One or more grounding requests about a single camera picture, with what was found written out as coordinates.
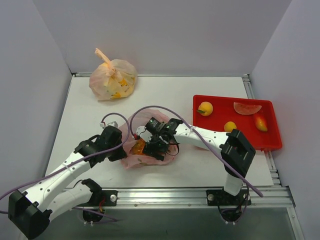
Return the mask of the orange toy pineapple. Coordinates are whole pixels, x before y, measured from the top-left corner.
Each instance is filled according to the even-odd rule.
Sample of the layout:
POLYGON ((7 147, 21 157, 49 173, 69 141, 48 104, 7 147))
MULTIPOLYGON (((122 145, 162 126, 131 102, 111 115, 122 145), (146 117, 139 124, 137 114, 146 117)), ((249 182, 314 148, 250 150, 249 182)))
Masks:
POLYGON ((131 148, 131 153, 133 155, 144 155, 144 148, 146 142, 143 139, 139 139, 135 142, 133 147, 131 148))

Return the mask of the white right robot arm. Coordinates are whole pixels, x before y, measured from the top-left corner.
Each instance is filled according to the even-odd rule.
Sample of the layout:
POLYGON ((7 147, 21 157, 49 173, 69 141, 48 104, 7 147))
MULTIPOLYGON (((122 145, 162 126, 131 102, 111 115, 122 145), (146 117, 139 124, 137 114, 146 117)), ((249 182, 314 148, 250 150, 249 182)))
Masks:
POLYGON ((169 153, 170 145, 188 144, 215 152, 227 172, 222 200, 228 205, 239 200, 244 179, 256 155, 256 150, 240 130, 212 131, 176 118, 160 122, 152 117, 136 129, 136 135, 145 142, 142 152, 159 161, 169 153))

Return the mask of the pink plastic bag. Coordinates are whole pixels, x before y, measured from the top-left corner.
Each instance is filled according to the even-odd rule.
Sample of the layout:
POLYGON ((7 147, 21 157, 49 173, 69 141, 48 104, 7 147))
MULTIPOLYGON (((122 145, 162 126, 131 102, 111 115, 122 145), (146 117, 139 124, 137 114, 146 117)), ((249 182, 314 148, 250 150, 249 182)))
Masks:
MULTIPOLYGON (((169 117, 157 109, 144 109, 140 111, 132 121, 133 132, 135 132, 139 126, 144 126, 152 117, 156 118, 160 122, 169 121, 169 117)), ((136 141, 134 140, 134 137, 131 135, 131 133, 129 133, 128 140, 123 144, 123 149, 126 152, 127 157, 120 160, 120 163, 125 169, 140 168, 144 166, 167 165, 174 161, 175 154, 178 153, 177 146, 172 145, 169 147, 169 154, 166 154, 164 161, 161 161, 147 155, 133 154, 132 147, 135 145, 135 143, 136 141)))

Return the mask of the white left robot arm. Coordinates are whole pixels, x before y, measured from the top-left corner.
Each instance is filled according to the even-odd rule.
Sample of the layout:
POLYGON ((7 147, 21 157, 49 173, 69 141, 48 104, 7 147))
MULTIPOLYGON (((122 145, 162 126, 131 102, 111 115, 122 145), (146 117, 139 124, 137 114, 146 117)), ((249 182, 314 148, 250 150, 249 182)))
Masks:
POLYGON ((80 175, 105 159, 126 157, 122 131, 109 125, 101 134, 81 141, 54 172, 8 198, 8 218, 29 240, 41 235, 57 216, 81 204, 98 205, 105 199, 102 188, 88 178, 70 190, 65 188, 80 175))

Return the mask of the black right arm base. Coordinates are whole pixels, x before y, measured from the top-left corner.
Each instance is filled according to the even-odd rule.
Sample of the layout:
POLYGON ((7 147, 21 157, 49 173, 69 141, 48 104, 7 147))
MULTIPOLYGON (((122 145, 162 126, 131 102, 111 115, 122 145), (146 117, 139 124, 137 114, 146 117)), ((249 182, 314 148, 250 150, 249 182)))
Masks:
POLYGON ((217 207, 220 217, 227 225, 236 225, 252 204, 249 188, 241 189, 233 196, 223 188, 206 190, 207 205, 217 207))

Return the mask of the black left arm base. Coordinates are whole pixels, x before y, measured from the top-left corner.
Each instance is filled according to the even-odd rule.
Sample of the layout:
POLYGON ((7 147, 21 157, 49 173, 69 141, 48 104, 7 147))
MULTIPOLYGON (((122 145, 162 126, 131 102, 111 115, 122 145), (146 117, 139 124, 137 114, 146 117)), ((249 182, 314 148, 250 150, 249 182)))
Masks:
POLYGON ((91 226, 97 224, 116 223, 117 220, 114 217, 106 214, 105 207, 115 207, 118 200, 118 191, 115 189, 103 190, 102 187, 91 178, 78 180, 75 187, 89 187, 91 197, 88 202, 80 204, 77 208, 93 207, 93 209, 82 210, 81 218, 84 224, 90 224, 91 226))

